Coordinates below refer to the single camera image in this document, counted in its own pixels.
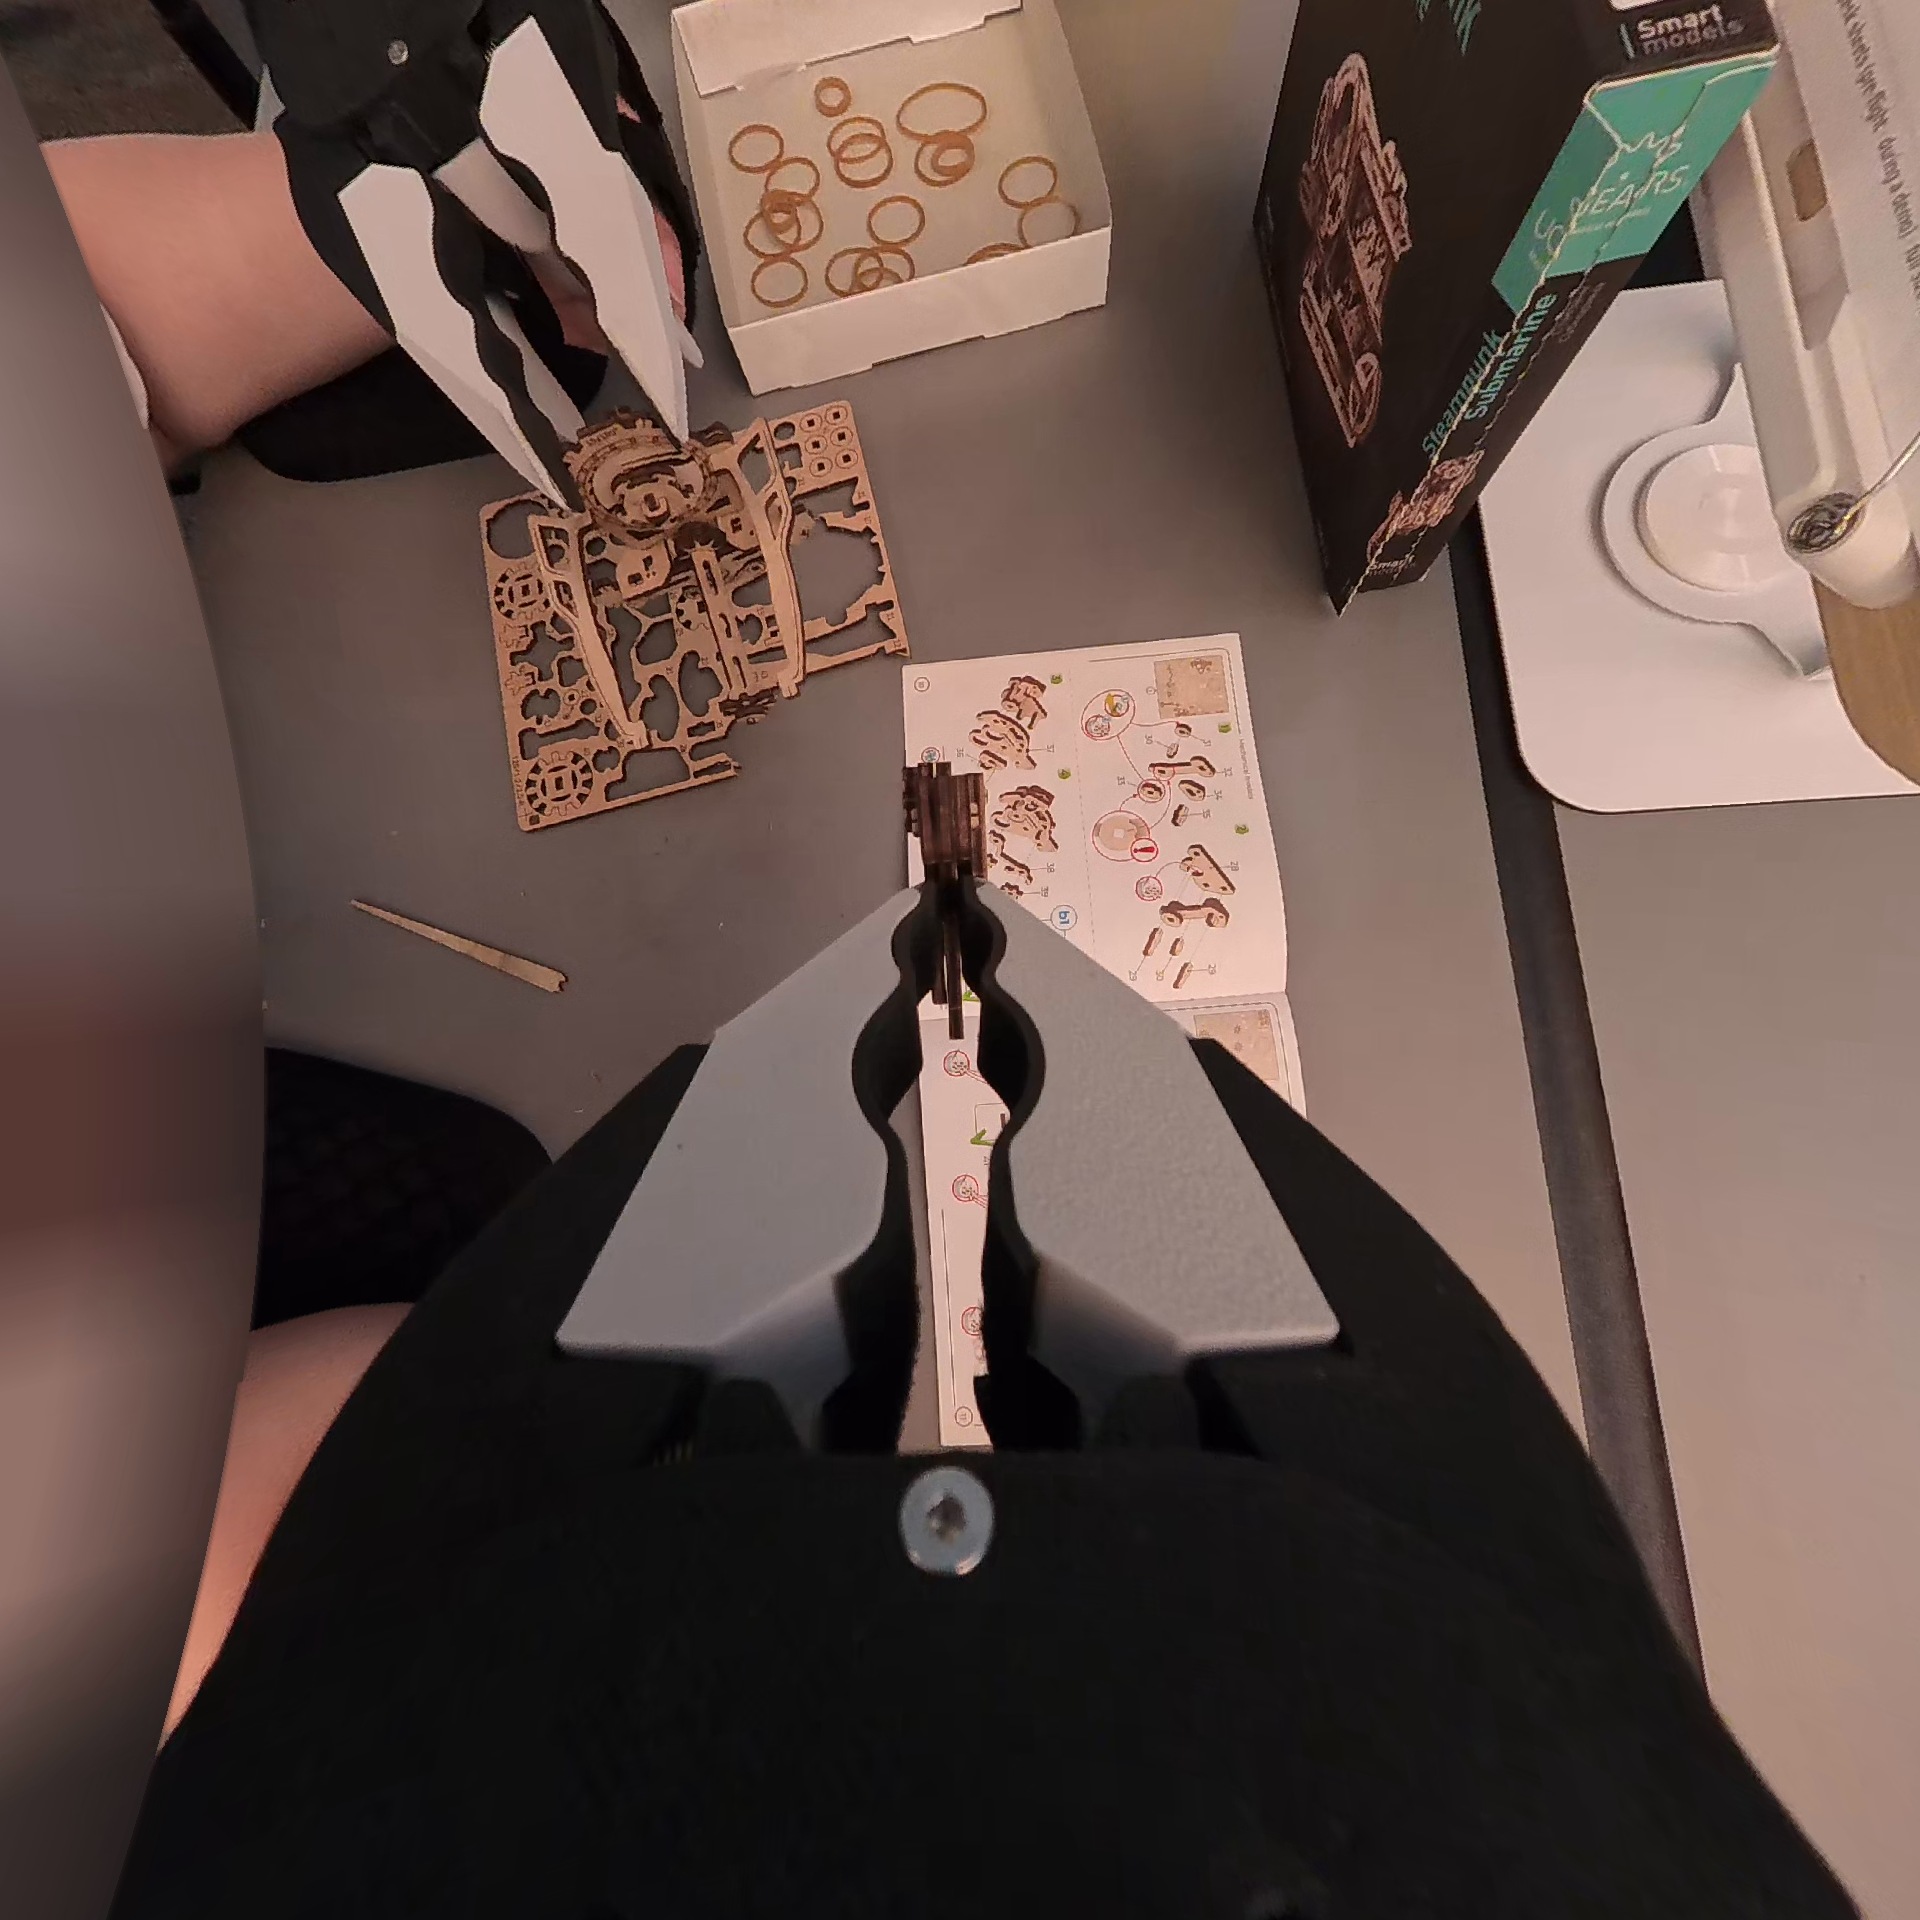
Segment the small wooden model assembly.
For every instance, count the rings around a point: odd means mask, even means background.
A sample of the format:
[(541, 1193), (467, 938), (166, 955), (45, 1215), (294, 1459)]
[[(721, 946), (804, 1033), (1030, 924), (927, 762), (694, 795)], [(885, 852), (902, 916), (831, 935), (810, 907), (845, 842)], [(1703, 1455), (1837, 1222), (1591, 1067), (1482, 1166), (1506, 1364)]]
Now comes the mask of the small wooden model assembly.
[(930, 986), (946, 1009), (950, 1041), (965, 1038), (965, 961), (977, 881), (986, 876), (986, 778), (943, 758), (902, 769), (902, 817), (918, 842), (924, 885), (937, 905), (939, 962)]

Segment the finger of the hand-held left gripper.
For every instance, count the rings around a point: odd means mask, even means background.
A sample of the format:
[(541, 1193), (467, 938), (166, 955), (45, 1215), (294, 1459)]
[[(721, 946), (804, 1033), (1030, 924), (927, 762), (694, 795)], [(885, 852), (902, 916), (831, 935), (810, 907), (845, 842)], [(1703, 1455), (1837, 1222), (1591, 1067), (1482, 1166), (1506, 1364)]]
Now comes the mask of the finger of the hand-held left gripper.
[(481, 130), (543, 205), (555, 252), (662, 425), (687, 437), (684, 324), (657, 207), (617, 130), (617, 63), (594, 17), (525, 17), (487, 59)]
[(477, 221), (401, 164), (371, 164), (338, 204), (398, 346), (530, 487), (581, 509), (565, 457), (583, 412), (489, 290)]

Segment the pile of rubber bands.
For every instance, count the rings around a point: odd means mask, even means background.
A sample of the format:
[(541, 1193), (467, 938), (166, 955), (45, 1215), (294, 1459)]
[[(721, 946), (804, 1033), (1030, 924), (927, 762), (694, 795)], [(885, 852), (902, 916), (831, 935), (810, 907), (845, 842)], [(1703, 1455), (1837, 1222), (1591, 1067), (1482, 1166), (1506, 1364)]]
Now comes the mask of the pile of rubber bands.
[(723, 218), (749, 318), (891, 293), (1090, 229), (1066, 164), (969, 81), (899, 101), (829, 70), (718, 141)]

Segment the black model kit box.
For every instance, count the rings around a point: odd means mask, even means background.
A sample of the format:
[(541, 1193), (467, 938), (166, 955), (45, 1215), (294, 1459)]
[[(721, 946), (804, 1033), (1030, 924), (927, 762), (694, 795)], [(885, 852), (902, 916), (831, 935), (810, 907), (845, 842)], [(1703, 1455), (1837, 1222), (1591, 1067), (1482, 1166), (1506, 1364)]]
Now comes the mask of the black model kit box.
[(1427, 573), (1775, 59), (1764, 3), (1300, 5), (1254, 242), (1335, 611)]

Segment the person's leg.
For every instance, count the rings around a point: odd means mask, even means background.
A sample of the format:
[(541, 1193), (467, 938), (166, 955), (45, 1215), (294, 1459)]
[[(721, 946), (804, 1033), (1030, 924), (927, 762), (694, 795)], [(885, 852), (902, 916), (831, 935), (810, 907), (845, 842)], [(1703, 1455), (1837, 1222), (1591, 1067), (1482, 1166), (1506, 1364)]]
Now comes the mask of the person's leg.
[(164, 1737), (178, 1727), (219, 1657), (257, 1564), (321, 1439), (407, 1315), (407, 1302), (353, 1305), (252, 1332)]

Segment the person's left hand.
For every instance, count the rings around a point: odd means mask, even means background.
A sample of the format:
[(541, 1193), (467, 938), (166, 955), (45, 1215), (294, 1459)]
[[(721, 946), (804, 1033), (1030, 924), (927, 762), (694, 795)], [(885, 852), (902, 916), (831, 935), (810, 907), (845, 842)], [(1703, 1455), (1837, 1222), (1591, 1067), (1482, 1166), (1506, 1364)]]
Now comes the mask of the person's left hand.
[(537, 278), (543, 298), (561, 319), (562, 341), (569, 348), (611, 357), (613, 348), (597, 323), (589, 286), (553, 254), (522, 254), (522, 263)]

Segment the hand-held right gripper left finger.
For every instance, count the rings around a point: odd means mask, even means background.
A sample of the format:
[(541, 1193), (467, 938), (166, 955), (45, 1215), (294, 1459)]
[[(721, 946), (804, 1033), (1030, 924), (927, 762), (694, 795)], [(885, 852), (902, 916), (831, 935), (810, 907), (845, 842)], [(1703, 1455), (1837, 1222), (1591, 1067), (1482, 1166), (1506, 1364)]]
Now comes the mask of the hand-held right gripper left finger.
[(698, 1362), (774, 1390), (799, 1439), (891, 1453), (918, 1347), (893, 1132), (939, 954), (905, 890), (711, 1041), (561, 1347)]

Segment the person's left forearm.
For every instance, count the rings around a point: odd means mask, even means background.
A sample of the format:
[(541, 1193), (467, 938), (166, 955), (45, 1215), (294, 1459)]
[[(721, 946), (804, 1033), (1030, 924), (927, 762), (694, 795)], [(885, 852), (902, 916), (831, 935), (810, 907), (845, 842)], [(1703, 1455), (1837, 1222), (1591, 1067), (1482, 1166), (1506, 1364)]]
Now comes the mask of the person's left forearm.
[(297, 219), (275, 132), (45, 141), (164, 468), (394, 346)]

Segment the black wrist rest pad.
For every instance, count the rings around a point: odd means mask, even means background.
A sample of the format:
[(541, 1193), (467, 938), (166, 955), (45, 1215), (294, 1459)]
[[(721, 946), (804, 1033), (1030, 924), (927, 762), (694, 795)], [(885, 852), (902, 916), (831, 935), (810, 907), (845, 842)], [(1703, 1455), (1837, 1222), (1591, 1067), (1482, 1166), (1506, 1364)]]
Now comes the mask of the black wrist rest pad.
[(270, 473), (329, 485), (475, 459), (491, 444), (403, 349), (243, 423), (234, 439)]

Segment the printed instruction sheet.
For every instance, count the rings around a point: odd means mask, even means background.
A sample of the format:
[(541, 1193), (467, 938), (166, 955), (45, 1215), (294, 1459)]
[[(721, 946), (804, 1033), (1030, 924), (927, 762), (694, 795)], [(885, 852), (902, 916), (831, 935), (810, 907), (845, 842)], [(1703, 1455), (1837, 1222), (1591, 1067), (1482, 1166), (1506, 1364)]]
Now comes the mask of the printed instruction sheet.
[(1778, 3), (1863, 342), (1886, 375), (1918, 348), (1918, 5)]

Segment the white cardboard tray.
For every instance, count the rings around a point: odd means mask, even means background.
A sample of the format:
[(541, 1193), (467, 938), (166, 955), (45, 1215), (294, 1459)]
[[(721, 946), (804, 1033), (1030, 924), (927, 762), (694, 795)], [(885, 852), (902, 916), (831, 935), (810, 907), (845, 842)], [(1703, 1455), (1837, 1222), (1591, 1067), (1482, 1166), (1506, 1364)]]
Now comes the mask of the white cardboard tray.
[[(1035, 326), (1108, 293), (1113, 205), (1062, 23), (1045, 3), (693, 5), (674, 12), (674, 59), (690, 175), (718, 301), (755, 394), (797, 389), (876, 364)], [(718, 141), (735, 117), (796, 102), (804, 81), (843, 73), (899, 101), (910, 86), (969, 81), (1066, 167), (1090, 229), (891, 293), (749, 318), (733, 244), (718, 238)]]

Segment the punched wooden parts sheet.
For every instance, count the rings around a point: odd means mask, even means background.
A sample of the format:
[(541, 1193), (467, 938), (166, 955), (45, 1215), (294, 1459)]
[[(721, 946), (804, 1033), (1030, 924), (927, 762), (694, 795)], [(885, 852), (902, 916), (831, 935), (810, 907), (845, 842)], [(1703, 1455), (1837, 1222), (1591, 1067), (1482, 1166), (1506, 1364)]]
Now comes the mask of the punched wooden parts sheet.
[(729, 733), (810, 675), (907, 651), (847, 401), (698, 444), (714, 519), (673, 538), (539, 495), (483, 509), (522, 830), (733, 778)]

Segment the thin wooden stick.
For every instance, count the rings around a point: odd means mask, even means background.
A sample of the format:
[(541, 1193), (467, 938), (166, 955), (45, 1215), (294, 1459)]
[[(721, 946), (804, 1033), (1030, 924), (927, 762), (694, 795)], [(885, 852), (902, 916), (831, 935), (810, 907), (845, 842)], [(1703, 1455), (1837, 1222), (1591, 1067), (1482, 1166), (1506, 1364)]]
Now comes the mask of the thin wooden stick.
[(411, 933), (422, 941), (430, 941), (439, 949), (459, 954), (459, 955), (474, 961), (475, 964), (483, 964), (483, 966), (487, 966), (491, 971), (498, 971), (502, 975), (513, 975), (519, 983), (530, 986), (539, 993), (561, 995), (567, 988), (567, 975), (561, 969), (547, 966), (547, 964), (541, 964), (533, 957), (525, 957), (525, 955), (519, 955), (514, 950), (506, 950), (506, 949), (498, 949), (498, 946), (491, 946), (491, 943), (483, 943), (483, 941), (477, 941), (468, 935), (462, 935), (462, 933), (455, 933), (455, 930), (427, 924), (427, 921), (411, 918), (411, 916), (407, 916), (403, 913), (396, 913), (396, 909), (391, 909), (387, 905), (380, 905), (380, 902), (369, 902), (369, 901), (361, 901), (361, 899), (353, 899), (349, 905), (357, 913), (371, 916), (372, 921), (382, 921), (387, 926)]

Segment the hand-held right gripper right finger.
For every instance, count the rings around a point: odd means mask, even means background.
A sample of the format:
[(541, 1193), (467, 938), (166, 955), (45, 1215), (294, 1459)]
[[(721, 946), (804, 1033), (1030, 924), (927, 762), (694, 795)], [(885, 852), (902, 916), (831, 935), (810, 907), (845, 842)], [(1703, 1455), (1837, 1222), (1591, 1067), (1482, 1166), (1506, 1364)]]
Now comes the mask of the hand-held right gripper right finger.
[(1068, 1449), (1116, 1395), (1218, 1353), (1323, 1348), (1337, 1316), (1221, 1103), (1237, 1067), (989, 885), (969, 885), (978, 1066), (1009, 1117), (980, 1258), (997, 1449)]

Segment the paper instruction booklet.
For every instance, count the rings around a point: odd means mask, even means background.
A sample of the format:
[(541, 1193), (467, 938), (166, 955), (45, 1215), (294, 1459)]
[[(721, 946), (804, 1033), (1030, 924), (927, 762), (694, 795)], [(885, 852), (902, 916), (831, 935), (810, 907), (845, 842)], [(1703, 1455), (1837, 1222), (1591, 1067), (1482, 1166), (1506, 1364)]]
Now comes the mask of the paper instruction booklet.
[[(1279, 862), (1234, 634), (902, 670), (910, 762), (986, 783), (987, 877), (1188, 1038), (1306, 1113)], [(978, 1261), (1006, 1109), (965, 1033), (918, 1009), (927, 1330), (943, 1449), (987, 1449)]]

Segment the round wooden gear assembly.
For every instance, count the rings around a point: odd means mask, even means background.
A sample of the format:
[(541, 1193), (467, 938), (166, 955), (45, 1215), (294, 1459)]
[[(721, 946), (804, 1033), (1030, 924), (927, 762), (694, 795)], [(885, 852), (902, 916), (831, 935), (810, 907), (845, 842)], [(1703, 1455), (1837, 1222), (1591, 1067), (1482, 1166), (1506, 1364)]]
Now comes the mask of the round wooden gear assembly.
[(686, 449), (657, 421), (622, 406), (583, 427), (565, 467), (599, 530), (644, 543), (714, 519), (705, 454), (706, 445)]

